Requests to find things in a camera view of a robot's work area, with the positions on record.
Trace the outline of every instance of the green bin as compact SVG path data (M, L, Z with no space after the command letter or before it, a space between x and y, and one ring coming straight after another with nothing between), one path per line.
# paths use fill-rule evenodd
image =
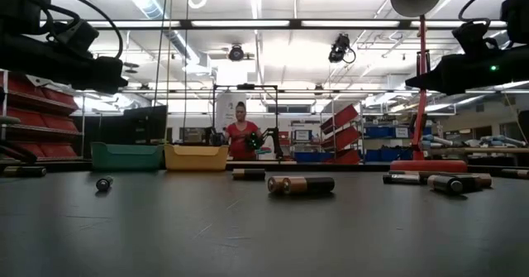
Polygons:
M92 144L94 170L159 170L163 146Z

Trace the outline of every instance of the yellow plastic tray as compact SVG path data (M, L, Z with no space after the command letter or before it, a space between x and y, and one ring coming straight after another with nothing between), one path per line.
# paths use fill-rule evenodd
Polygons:
M226 169L228 146L172 146L165 145L165 167L167 170Z

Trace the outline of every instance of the dark table surface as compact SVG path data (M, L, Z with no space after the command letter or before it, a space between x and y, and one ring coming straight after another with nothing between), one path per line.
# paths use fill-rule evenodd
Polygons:
M114 173L106 196L103 174L0 179L0 276L529 275L529 181L447 198L288 174L333 176L334 194L270 197L229 172Z

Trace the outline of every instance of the shelving unit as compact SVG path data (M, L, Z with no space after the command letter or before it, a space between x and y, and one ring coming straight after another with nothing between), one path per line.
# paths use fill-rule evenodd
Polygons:
M82 159L72 147L83 137L69 118L78 109L73 96L36 87L23 74L4 71L0 75L6 94L2 114L21 121L4 126L2 138L33 152L39 161Z
M358 112L350 104L335 113L334 101L331 101L331 109L333 116L320 126L322 136L325 136L322 149L325 152L334 153L334 158L326 162L338 165L356 165L360 163L358 141L361 138L361 134L358 132L358 123L355 122Z

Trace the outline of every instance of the aa battery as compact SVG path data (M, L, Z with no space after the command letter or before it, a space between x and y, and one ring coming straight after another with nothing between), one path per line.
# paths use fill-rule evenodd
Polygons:
M234 169L234 180L264 180L266 171L262 169Z
M106 176L105 178L101 178L97 181L96 188L99 191L108 191L110 186L112 186L112 183L114 183L114 178L111 176Z
M501 176L504 178L529 179L529 170L502 170Z
M46 175L44 166L8 166L3 171L5 177L42 178Z
M382 176L384 184L426 184L427 179L422 178L419 173L413 174L393 174L394 172L389 172Z
M334 179L321 178L285 178L283 181L285 194L320 194L330 193L334 189Z
M481 185L482 188L490 188L493 182L490 174L474 174L474 173L455 174L455 173L431 172L431 171L414 172L414 171L397 171L397 170L389 171L388 174L389 175L395 175L395 174L418 175L420 177L421 184L426 184L428 178L433 175L462 176L462 177L466 177L470 175L473 178L479 179L479 184Z
M463 192L463 183L457 177L434 174L428 178L428 185L432 189L446 194L459 194Z
M267 187L270 193L282 194L284 193L284 180L290 179L304 179L303 177L289 177L289 176L274 176L268 179Z

